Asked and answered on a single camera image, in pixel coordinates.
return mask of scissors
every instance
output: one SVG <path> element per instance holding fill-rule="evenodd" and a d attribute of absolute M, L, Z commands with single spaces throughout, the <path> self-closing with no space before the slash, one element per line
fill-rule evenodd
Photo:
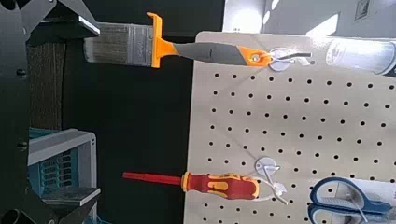
<path fill-rule="evenodd" d="M 348 195 L 345 198 L 321 197 L 319 191 L 329 183 L 346 186 Z M 332 214 L 332 224 L 389 223 L 395 217 L 390 204 L 368 199 L 358 186 L 341 177 L 320 180 L 312 189 L 310 198 L 313 203 L 308 206 L 308 215 L 313 224 L 318 224 L 320 213 Z"/>

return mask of metal hook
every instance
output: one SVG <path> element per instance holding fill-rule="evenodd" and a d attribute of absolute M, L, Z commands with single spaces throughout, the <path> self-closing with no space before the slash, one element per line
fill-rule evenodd
<path fill-rule="evenodd" d="M 272 188 L 271 188 L 271 190 L 272 190 L 272 192 L 274 193 L 274 196 L 278 199 L 278 200 L 280 200 L 283 204 L 285 204 L 285 205 L 288 205 L 289 203 L 288 203 L 288 201 L 286 201 L 286 200 L 284 200 L 282 197 L 280 197 L 278 194 L 277 194 L 277 192 L 276 192 L 276 187 L 275 187 L 275 185 L 274 185 L 274 182 L 272 181 L 272 179 L 271 179 L 271 176 L 269 176 L 268 175 L 268 172 L 267 172 L 267 168 L 275 168 L 276 170 L 279 170 L 280 169 L 280 166 L 272 166 L 272 165 L 264 165 L 262 168 L 264 169 L 264 173 L 265 173 L 265 176 L 267 177 L 267 179 L 268 179 L 268 182 L 270 182 L 270 184 L 273 186 Z"/>
<path fill-rule="evenodd" d="M 312 57 L 312 53 L 292 53 L 280 58 L 273 57 L 273 63 L 281 62 L 281 63 L 295 63 L 292 58 L 310 58 Z"/>

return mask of red screwdriver handle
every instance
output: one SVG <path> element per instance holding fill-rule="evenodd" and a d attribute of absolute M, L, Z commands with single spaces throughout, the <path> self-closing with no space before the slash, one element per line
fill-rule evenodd
<path fill-rule="evenodd" d="M 260 193 L 260 185 L 256 179 L 234 174 L 192 175 L 187 172 L 182 176 L 181 187 L 185 192 L 197 190 L 228 200 L 253 200 L 257 199 Z"/>

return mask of screwdriver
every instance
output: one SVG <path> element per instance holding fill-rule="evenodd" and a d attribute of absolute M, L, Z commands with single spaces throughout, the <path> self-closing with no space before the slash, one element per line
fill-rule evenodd
<path fill-rule="evenodd" d="M 124 179 L 180 185 L 184 192 L 197 190 L 202 193 L 215 194 L 228 200 L 257 200 L 260 193 L 258 179 L 235 174 L 192 175 L 190 172 L 186 172 L 182 177 L 179 177 L 125 172 L 122 177 Z"/>

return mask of pegboard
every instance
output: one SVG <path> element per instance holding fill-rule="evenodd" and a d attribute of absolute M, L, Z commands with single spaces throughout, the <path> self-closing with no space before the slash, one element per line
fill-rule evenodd
<path fill-rule="evenodd" d="M 285 185 L 290 204 L 192 191 L 184 223 L 308 223 L 309 193 L 322 178 L 395 182 L 396 79 L 327 66 L 331 38 L 204 32 L 197 42 L 312 52 L 315 64 L 276 73 L 195 62 L 188 171 L 258 175 L 254 162 L 269 156 L 281 166 L 272 178 Z M 330 216 L 320 218 L 331 223 Z"/>

